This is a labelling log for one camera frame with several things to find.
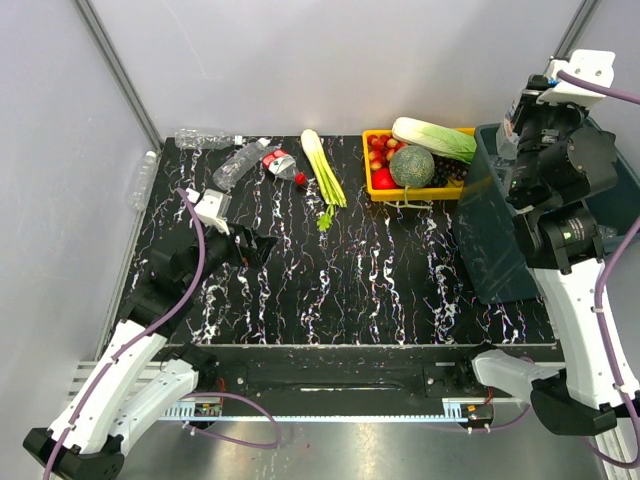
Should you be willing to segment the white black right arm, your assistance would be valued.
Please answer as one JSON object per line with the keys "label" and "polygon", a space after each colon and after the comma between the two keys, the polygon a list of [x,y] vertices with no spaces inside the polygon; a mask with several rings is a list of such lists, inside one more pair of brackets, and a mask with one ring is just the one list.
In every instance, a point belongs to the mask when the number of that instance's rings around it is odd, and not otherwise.
{"label": "white black right arm", "polygon": [[515,111],[517,155],[507,200],[515,239],[555,323],[565,365],[546,368],[483,345],[455,375],[469,396],[493,387],[526,401],[553,434],[596,436],[634,416],[639,383],[625,362],[605,286],[606,258],[586,201],[617,182],[615,137],[587,125],[613,92],[603,75],[561,68],[530,77]]}

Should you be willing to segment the clear bottle blue red label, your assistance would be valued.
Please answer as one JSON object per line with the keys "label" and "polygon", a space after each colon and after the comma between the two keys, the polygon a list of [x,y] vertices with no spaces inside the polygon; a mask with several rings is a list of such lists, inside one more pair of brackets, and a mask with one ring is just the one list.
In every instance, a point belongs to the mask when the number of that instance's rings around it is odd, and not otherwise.
{"label": "clear bottle blue red label", "polygon": [[495,136],[497,154],[505,160],[515,160],[517,156],[519,135],[514,132],[514,120],[519,103],[520,97],[517,96],[507,109]]}

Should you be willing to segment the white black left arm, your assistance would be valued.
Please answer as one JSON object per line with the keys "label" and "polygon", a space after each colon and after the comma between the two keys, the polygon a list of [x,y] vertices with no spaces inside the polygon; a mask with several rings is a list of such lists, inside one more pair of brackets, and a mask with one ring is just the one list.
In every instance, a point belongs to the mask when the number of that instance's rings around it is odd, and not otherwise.
{"label": "white black left arm", "polygon": [[195,231],[195,242],[185,249],[152,252],[79,392],[50,426],[26,435],[23,447],[43,467],[44,478],[116,478],[133,446],[166,410],[215,387],[216,356],[185,344],[169,352],[146,386],[132,391],[192,309],[203,281],[223,265],[263,267],[277,243],[239,224],[226,233],[201,225]]}

